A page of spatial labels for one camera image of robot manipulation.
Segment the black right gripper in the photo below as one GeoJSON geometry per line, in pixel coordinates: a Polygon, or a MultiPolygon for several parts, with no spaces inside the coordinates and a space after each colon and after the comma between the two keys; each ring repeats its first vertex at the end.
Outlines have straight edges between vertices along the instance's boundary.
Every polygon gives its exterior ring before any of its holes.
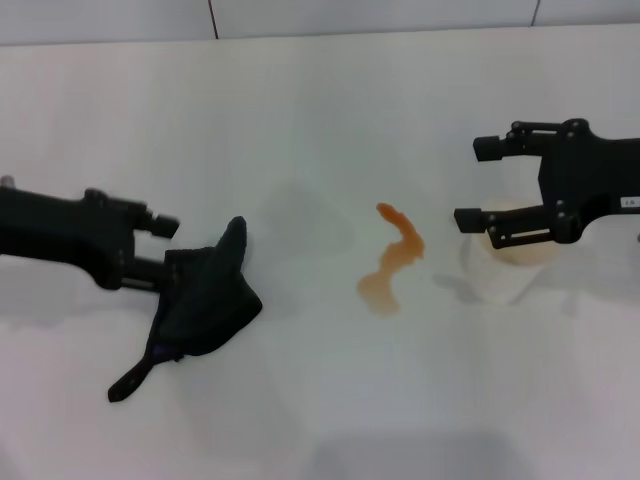
{"type": "Polygon", "coordinates": [[[571,244],[595,220],[639,213],[639,140],[604,139],[584,119],[515,121],[504,138],[477,137],[479,162],[541,157],[543,205],[506,211],[454,210],[463,234],[487,234],[495,249],[545,242],[571,244]]]}

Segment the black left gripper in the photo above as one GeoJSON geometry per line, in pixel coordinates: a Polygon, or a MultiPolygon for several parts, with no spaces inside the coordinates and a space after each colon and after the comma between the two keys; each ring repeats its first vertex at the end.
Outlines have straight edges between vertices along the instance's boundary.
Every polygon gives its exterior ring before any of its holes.
{"type": "Polygon", "coordinates": [[[105,196],[61,199],[1,189],[1,253],[86,271],[106,290],[162,290],[168,267],[133,258],[134,230],[172,238],[180,221],[154,215],[148,205],[105,196]]]}

